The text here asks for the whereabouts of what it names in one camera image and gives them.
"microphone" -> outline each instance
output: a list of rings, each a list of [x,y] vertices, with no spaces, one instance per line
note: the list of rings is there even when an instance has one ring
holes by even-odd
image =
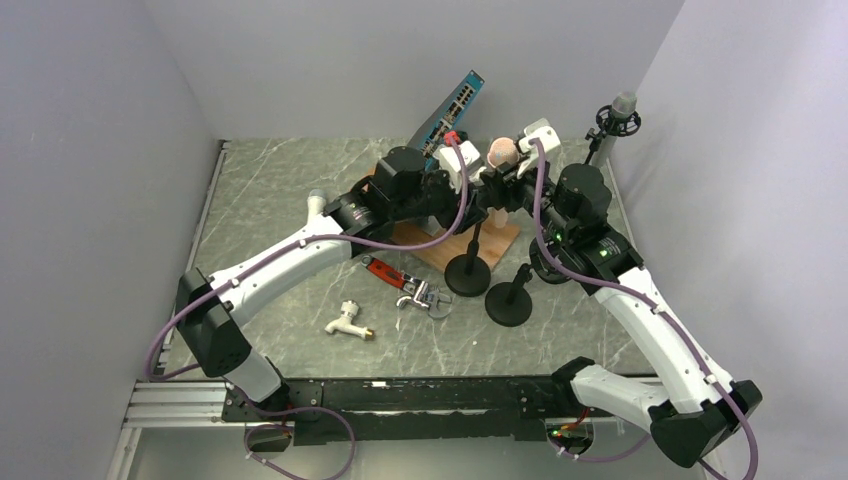
[[[589,133],[586,134],[586,140],[591,140],[591,143],[589,155],[583,163],[600,168],[609,158],[616,139],[629,137],[642,126],[642,119],[636,112],[636,94],[619,93],[610,105],[598,110],[595,114],[595,123],[599,131],[595,132],[594,128],[590,128]]]

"robotic arm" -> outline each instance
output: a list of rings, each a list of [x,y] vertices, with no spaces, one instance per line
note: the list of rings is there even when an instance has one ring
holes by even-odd
[[[540,156],[531,143],[541,143],[548,152],[559,147],[556,133],[543,119],[527,127],[515,141],[521,154],[519,162],[467,172],[474,173],[477,180],[469,191],[463,222],[455,233],[485,219],[489,207],[524,209],[533,214],[537,193],[534,177]],[[461,151],[476,152],[473,148]],[[463,156],[469,164],[476,160],[465,153]],[[177,324],[204,374],[226,378],[261,409],[282,410],[289,400],[288,386],[270,361],[252,348],[241,328],[291,287],[367,248],[344,240],[307,243],[304,239],[343,234],[386,241],[395,223],[430,216],[446,227],[458,213],[456,183],[461,178],[451,148],[443,149],[437,157],[441,168],[426,171],[426,159],[419,151],[393,148],[378,162],[374,175],[340,195],[324,208],[322,215],[310,215],[303,228],[279,244],[209,276],[197,269],[187,272],[180,279],[178,310],[224,283],[233,287]],[[644,292],[671,314],[641,257],[626,237],[607,223],[612,194],[596,167],[568,165],[557,183],[545,178],[541,197],[537,220],[543,227],[547,250],[544,253],[554,255],[569,270],[581,275]],[[239,272],[267,261],[282,246],[292,244],[299,244],[300,248],[291,248],[243,282],[232,280]],[[530,248],[530,258],[543,281],[559,284],[568,280],[547,262],[536,243]],[[614,288],[581,285],[622,323],[663,386],[648,386],[615,375],[581,357],[552,375],[558,404],[571,408],[591,406],[619,416],[650,432],[663,452],[684,467],[692,466],[739,428],[727,403],[699,375],[699,363],[679,335],[658,317],[656,309]],[[695,345],[713,372],[715,378],[711,381],[730,392],[743,413],[750,415],[762,400],[757,387],[750,381],[735,382]]]

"white wall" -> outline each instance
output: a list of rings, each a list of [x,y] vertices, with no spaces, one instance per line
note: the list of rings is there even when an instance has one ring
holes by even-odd
[[[846,85],[848,3],[688,0],[639,87],[643,131],[614,152],[666,298],[763,391],[758,478],[848,471]]]
[[[216,143],[135,0],[0,7],[0,478],[103,478]]]
[[[683,0],[145,0],[221,138],[408,136],[470,69],[463,120],[564,138],[642,80]]]

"black stand pole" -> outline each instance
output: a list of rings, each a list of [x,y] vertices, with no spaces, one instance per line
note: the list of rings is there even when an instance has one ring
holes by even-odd
[[[524,284],[533,278],[531,268],[529,263],[521,265],[512,282],[499,283],[486,294],[486,313],[498,325],[517,327],[530,318],[533,300]]]
[[[468,242],[463,255],[457,255],[445,267],[445,283],[451,291],[461,297],[477,297],[486,293],[492,281],[489,265],[477,256],[480,251],[480,229],[483,223],[474,225],[474,236]]]

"red plier handle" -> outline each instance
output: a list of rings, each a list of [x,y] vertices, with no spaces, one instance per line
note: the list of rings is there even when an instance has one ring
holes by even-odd
[[[386,262],[379,258],[374,258],[370,255],[365,255],[361,260],[369,272],[376,275],[382,281],[392,285],[395,288],[403,289],[403,284],[406,282],[403,274],[388,266]]]

